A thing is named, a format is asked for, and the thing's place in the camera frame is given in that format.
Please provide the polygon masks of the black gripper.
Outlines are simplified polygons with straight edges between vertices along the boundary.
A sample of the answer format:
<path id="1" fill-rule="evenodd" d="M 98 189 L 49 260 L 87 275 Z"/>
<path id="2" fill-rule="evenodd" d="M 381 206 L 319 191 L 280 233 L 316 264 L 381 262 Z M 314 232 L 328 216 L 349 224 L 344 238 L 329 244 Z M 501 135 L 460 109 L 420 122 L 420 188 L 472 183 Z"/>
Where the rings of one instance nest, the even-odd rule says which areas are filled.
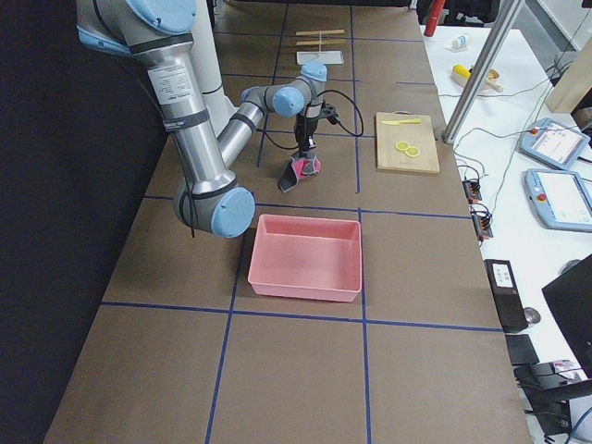
<path id="1" fill-rule="evenodd" d="M 311 159 L 315 154 L 314 134 L 318 126 L 317 117 L 298 115 L 295 121 L 295 139 L 299 157 Z"/>

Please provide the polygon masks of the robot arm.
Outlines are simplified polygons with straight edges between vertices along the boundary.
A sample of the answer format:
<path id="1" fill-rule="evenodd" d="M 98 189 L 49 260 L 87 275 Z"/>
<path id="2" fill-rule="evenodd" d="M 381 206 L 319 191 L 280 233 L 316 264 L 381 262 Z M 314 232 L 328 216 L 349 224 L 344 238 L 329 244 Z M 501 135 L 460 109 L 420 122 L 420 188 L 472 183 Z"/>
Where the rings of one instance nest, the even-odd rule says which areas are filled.
<path id="1" fill-rule="evenodd" d="M 297 152 L 278 180 L 286 192 L 317 174 L 317 122 L 327 67 L 312 60 L 288 84 L 254 86 L 234 106 L 224 92 L 205 1 L 79 1 L 77 29 L 87 47 L 142 63 L 165 130 L 178 147 L 184 180 L 175 196 L 180 222 L 222 238 L 240 236 L 254 216 L 253 195 L 231 165 L 271 113 L 295 120 Z"/>

